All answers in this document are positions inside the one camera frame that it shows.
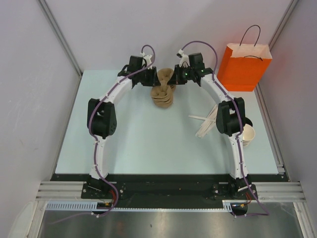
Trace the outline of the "stack of paper cups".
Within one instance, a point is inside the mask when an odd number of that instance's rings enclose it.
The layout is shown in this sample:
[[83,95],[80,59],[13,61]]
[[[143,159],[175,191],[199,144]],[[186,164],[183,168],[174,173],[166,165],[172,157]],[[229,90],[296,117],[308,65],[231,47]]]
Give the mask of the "stack of paper cups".
[[242,134],[243,147],[247,147],[254,138],[255,138],[254,128],[249,124],[245,124],[245,126],[243,127],[243,134]]

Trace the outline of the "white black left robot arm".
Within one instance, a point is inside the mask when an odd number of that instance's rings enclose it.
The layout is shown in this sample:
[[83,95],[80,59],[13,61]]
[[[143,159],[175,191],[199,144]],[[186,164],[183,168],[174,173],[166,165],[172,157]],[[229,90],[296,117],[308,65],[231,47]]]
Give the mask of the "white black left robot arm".
[[129,64],[118,73],[112,87],[97,99],[88,101],[87,128],[95,139],[93,165],[90,176],[93,179],[103,180],[109,169],[105,165],[105,144],[115,133],[117,118],[115,106],[123,96],[136,84],[143,86],[157,86],[159,83],[157,70],[153,67],[154,55],[142,53],[141,56],[131,56]]

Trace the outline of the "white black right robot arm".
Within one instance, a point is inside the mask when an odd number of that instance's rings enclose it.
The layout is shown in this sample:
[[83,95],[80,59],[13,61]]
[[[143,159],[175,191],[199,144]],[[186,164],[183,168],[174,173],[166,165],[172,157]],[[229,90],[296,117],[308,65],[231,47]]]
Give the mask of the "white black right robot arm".
[[180,63],[175,65],[170,85],[184,85],[189,80],[202,87],[217,104],[215,125],[223,134],[229,147],[232,161],[230,175],[234,180],[246,179],[248,170],[242,146],[242,133],[245,125],[245,102],[230,94],[217,79],[211,68],[206,68],[201,53],[187,55],[179,50]]

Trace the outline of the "brown pulp cup carrier stack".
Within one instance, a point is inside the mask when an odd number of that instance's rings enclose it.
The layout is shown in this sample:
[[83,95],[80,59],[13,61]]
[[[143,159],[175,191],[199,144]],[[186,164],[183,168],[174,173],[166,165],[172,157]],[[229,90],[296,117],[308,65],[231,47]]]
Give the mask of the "brown pulp cup carrier stack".
[[173,73],[174,71],[171,68],[162,68],[157,72],[160,85],[151,89],[151,98],[157,107],[166,109],[173,103],[173,93],[176,89],[176,85],[168,84]]

